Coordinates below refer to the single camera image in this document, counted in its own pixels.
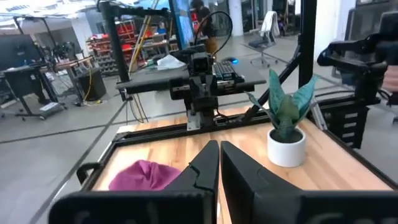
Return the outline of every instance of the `person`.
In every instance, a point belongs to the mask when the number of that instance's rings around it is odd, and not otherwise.
[[[198,22],[201,22],[210,14],[210,10],[204,5],[202,0],[192,0],[191,7],[195,9],[198,15]],[[195,34],[197,32],[201,32],[203,35],[207,36],[207,39],[205,40],[206,52],[213,54],[218,50],[215,29],[213,27],[213,19],[211,16],[203,22],[200,30],[195,29]]]

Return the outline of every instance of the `gray floor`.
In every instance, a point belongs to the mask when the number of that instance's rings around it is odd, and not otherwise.
[[[252,38],[233,38],[218,58],[258,57],[257,52],[242,45]],[[281,59],[277,65],[272,65],[272,69],[277,73],[283,71],[283,61],[291,59],[295,46],[294,39],[278,39],[275,47],[267,49],[268,54]],[[267,77],[268,69],[253,67],[253,71],[256,70]],[[330,76],[330,68],[314,65],[314,72],[322,77],[317,82],[317,93],[345,89],[335,85],[339,80]],[[108,94],[102,105],[78,108],[68,99],[69,109],[46,121],[27,118],[23,122],[12,116],[0,119],[0,223],[46,223],[52,199],[79,189],[71,169],[82,162],[98,160],[118,128],[126,124],[126,108],[122,108],[120,97],[114,97],[118,93],[114,89],[116,81],[116,77],[105,79]],[[295,70],[283,87],[291,93],[297,89],[297,83],[298,72]],[[261,96],[266,88],[267,84],[257,86],[254,95]],[[184,113],[183,102],[172,101],[168,91],[141,93],[140,98],[150,120],[168,119]],[[31,107],[38,108],[34,99],[28,102]],[[248,105],[248,99],[245,94],[223,96],[220,104],[222,108],[241,107]],[[9,109],[20,107],[14,105]],[[383,108],[370,110],[360,153],[398,181],[395,172],[398,140],[394,138],[398,128],[391,125],[393,116]],[[131,120],[129,124],[135,123],[130,110],[127,119]]]

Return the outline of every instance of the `white flower pot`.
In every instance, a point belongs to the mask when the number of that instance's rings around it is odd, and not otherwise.
[[[305,143],[307,137],[305,133],[296,128],[296,130],[302,135],[302,139],[294,143],[281,143],[274,140],[271,137],[271,133],[275,129],[268,132],[268,159],[281,167],[297,167],[303,164],[305,160]]]

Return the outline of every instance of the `pink cloth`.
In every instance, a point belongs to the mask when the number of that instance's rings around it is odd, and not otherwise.
[[[163,190],[180,171],[156,162],[139,160],[116,175],[110,190]]]
[[[398,66],[389,65],[384,74],[382,88],[392,93],[398,92]]]

